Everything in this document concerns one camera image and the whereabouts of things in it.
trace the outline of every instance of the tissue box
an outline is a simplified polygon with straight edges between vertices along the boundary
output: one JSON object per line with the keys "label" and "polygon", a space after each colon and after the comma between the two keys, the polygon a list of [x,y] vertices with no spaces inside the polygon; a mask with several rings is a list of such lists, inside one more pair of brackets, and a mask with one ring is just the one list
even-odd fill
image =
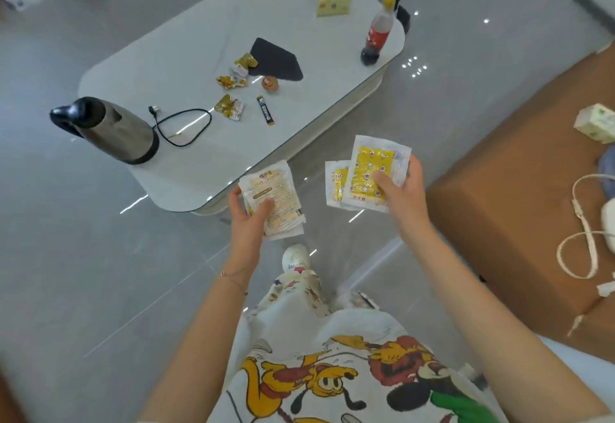
{"label": "tissue box", "polygon": [[613,143],[615,142],[615,112],[602,104],[594,104],[579,112],[574,128],[601,143]]}
{"label": "tissue box", "polygon": [[318,0],[316,16],[344,15],[350,12],[350,0]]}

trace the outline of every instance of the power cord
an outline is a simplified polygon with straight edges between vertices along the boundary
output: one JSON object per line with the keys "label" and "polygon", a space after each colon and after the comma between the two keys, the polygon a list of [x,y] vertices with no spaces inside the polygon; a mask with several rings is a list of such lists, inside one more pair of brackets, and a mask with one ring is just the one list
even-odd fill
{"label": "power cord", "polygon": [[[158,113],[160,112],[160,108],[158,108],[158,106],[150,106],[148,108],[148,110],[150,111],[150,114],[154,117],[154,121],[155,121],[155,125],[152,128],[157,128],[158,132],[160,133],[160,135],[166,140],[168,141],[170,144],[172,144],[173,146],[176,146],[178,148],[183,148],[183,147],[187,147],[188,145],[194,143],[194,141],[201,135],[201,133],[203,133],[205,131],[205,129],[211,124],[211,112],[209,112],[208,110],[205,109],[200,109],[200,108],[194,108],[194,109],[186,109],[186,110],[181,110],[180,112],[176,112],[174,114],[171,114],[168,117],[163,118],[162,120],[158,121]],[[168,119],[179,116],[180,114],[183,114],[184,112],[192,112],[194,110],[199,110],[201,112],[206,113],[209,116],[209,121],[205,124],[205,126],[203,128],[201,128],[201,130],[196,134],[196,136],[191,139],[190,141],[188,141],[186,144],[177,144],[177,143],[173,143],[170,139],[168,139],[165,134],[162,132],[162,130],[160,129],[160,124],[165,123]]]}

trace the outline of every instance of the electric kettle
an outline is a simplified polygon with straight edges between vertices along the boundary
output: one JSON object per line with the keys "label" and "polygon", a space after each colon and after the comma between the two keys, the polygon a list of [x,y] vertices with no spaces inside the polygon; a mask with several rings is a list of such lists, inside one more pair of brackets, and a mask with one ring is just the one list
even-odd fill
{"label": "electric kettle", "polygon": [[160,139],[152,127],[129,110],[86,96],[52,109],[51,121],[66,132],[87,139],[127,164],[142,164],[158,151]]}

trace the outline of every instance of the person's left hand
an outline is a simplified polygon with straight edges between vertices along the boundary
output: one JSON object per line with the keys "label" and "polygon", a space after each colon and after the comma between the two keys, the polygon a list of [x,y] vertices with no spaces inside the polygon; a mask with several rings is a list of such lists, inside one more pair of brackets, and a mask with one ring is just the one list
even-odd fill
{"label": "person's left hand", "polygon": [[257,268],[261,257],[265,219],[273,210],[275,202],[267,198],[258,206],[254,215],[250,216],[239,202],[240,194],[239,186],[229,193],[229,210],[232,221],[231,252],[227,264],[232,265],[231,269],[235,272],[245,269],[251,274]]}

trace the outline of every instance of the white sneaker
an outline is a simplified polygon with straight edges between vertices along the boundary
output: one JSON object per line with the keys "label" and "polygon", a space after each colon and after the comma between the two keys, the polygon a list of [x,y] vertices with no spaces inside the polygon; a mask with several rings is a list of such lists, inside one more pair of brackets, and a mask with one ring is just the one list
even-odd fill
{"label": "white sneaker", "polygon": [[282,255],[282,269],[284,272],[296,267],[312,269],[309,262],[308,250],[300,243],[288,247]]}

